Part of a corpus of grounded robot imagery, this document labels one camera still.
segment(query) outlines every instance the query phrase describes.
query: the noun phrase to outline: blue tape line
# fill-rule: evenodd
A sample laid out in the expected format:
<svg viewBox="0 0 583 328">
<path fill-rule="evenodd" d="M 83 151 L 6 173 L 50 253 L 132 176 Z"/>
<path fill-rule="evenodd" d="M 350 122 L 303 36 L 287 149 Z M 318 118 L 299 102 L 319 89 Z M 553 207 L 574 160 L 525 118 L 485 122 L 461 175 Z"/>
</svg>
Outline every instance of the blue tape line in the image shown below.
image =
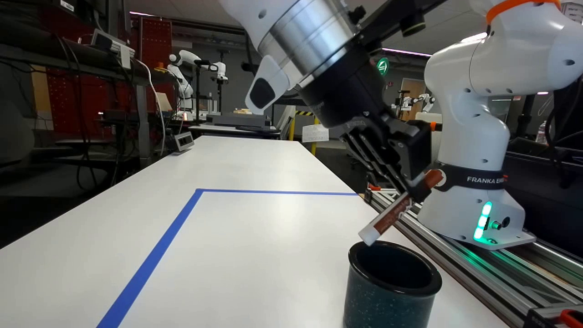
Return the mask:
<svg viewBox="0 0 583 328">
<path fill-rule="evenodd" d="M 159 266 L 161 258 L 165 257 L 166 249 L 181 231 L 183 224 L 186 222 L 192 209 L 197 206 L 199 198 L 203 196 L 203 189 L 197 189 L 195 195 L 186 202 L 179 216 L 170 224 L 159 244 L 150 251 L 139 271 L 132 277 L 128 286 L 123 289 L 123 293 L 117 297 L 117 300 L 112 304 L 104 319 L 99 322 L 99 328 L 110 328 L 110 326 L 121 326 L 124 317 L 128 315 L 132 304 L 146 286 L 150 275 Z"/>
<path fill-rule="evenodd" d="M 203 193 L 247 193 L 247 195 L 316 195 L 316 196 L 356 196 L 356 193 L 321 193 L 321 191 L 281 191 L 281 189 L 197 189 L 186 206 L 181 209 L 177 218 L 170 224 L 159 244 L 150 251 L 139 271 L 132 277 L 126 284 L 123 293 L 115 298 L 104 319 L 97 324 L 99 328 L 114 328 L 121 326 L 124 317 L 128 315 L 130 308 L 144 289 L 148 278 L 152 277 L 154 269 L 159 266 L 161 258 L 165 257 L 170 244 L 179 235 L 183 224 L 195 209 L 197 202 L 201 200 Z"/>
<path fill-rule="evenodd" d="M 247 193 L 247 195 L 316 195 L 316 196 L 358 196 L 347 191 L 292 191 L 292 189 L 205 189 L 206 193 Z"/>
</svg>

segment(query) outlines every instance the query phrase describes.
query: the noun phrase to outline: white table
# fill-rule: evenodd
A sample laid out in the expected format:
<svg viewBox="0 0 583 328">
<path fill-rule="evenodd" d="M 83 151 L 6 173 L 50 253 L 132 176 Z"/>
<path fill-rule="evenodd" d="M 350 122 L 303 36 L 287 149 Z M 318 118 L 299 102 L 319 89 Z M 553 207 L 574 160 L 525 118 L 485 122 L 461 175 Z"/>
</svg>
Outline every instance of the white table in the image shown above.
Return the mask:
<svg viewBox="0 0 583 328">
<path fill-rule="evenodd" d="M 339 328 L 372 216 L 301 144 L 203 136 L 2 249 L 0 326 Z M 432 326 L 505 326 L 441 275 Z"/>
</svg>

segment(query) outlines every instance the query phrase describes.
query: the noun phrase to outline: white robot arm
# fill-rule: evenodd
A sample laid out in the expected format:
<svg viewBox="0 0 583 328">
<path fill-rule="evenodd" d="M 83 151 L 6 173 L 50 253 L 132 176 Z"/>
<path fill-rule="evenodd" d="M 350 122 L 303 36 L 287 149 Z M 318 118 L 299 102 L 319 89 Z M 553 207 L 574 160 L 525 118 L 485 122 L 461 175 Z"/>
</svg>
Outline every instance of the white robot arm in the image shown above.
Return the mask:
<svg viewBox="0 0 583 328">
<path fill-rule="evenodd" d="M 432 107 L 434 107 L 434 104 L 436 104 L 436 98 L 431 94 L 431 93 L 421 93 L 418 98 L 416 98 L 416 102 L 421 102 L 421 105 L 423 105 L 423 113 L 429 113 L 429 111 L 432 111 Z"/>
<path fill-rule="evenodd" d="M 195 52 L 188 51 L 188 49 L 181 49 L 179 54 L 170 54 L 170 62 L 175 65 L 192 65 L 195 67 L 201 62 L 201 56 L 197 56 Z"/>
<path fill-rule="evenodd" d="M 190 85 L 190 82 L 185 78 L 179 65 L 168 63 L 168 73 L 177 78 L 179 85 L 179 109 L 194 109 L 194 94 L 195 89 Z"/>
<path fill-rule="evenodd" d="M 434 231 L 489 249 L 531 242 L 525 211 L 505 191 L 502 165 L 507 125 L 489 113 L 489 98 L 560 89 L 583 73 L 583 27 L 558 9 L 558 0 L 469 0 L 489 18 L 489 34 L 436 52 L 427 85 L 443 111 L 440 164 L 445 182 L 427 198 L 420 220 Z M 263 111 L 288 89 L 316 109 L 330 131 L 370 169 L 398 189 L 416 191 L 429 165 L 429 129 L 405 125 L 383 102 L 383 80 L 370 67 L 367 42 L 389 23 L 409 34 L 420 12 L 441 3 L 392 0 L 385 25 L 359 31 L 338 0 L 221 0 L 263 54 L 248 105 Z"/>
<path fill-rule="evenodd" d="M 523 207 L 503 187 L 511 133 L 489 113 L 489 98 L 562 89 L 583 74 L 583 27 L 560 1 L 512 3 L 471 0 L 487 16 L 489 32 L 436 52 L 425 71 L 443 111 L 440 164 L 447 184 L 432 191 L 420 220 L 489 249 L 534 238 L 523 233 Z"/>
<path fill-rule="evenodd" d="M 225 62 L 203 63 L 201 67 L 206 69 L 206 71 L 216 71 L 217 82 L 228 82 L 230 80 L 226 76 L 226 63 Z"/>
</svg>

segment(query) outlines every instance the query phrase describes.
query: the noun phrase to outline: black cup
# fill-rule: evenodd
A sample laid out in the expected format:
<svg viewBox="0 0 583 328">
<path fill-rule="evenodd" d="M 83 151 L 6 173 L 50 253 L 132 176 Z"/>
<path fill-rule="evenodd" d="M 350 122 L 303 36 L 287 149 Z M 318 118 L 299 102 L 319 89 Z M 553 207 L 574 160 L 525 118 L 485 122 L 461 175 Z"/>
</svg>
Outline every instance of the black cup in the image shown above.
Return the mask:
<svg viewBox="0 0 583 328">
<path fill-rule="evenodd" d="M 441 275 L 420 253 L 392 242 L 350 247 L 345 328 L 427 326 Z"/>
</svg>

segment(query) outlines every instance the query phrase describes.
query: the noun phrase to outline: green light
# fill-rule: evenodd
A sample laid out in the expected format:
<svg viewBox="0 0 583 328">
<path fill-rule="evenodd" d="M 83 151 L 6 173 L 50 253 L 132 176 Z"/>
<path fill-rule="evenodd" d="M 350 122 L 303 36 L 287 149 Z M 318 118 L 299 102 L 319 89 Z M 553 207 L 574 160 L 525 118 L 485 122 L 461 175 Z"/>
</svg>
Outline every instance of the green light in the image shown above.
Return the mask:
<svg viewBox="0 0 583 328">
<path fill-rule="evenodd" d="M 492 213 L 492 202 L 487 202 L 483 207 L 482 207 L 482 215 L 483 216 L 491 216 L 491 213 Z"/>
<path fill-rule="evenodd" d="M 483 235 L 485 235 L 485 229 L 483 229 L 483 227 L 478 227 L 478 229 L 474 231 L 474 238 L 476 238 L 476 240 L 480 240 Z"/>
<path fill-rule="evenodd" d="M 389 74 L 389 67 L 390 67 L 389 58 L 387 56 L 379 58 L 378 71 L 381 73 L 383 78 Z"/>
<path fill-rule="evenodd" d="M 480 227 L 487 227 L 487 222 L 489 222 L 489 216 L 482 215 L 480 220 L 478 220 L 478 226 Z"/>
</svg>

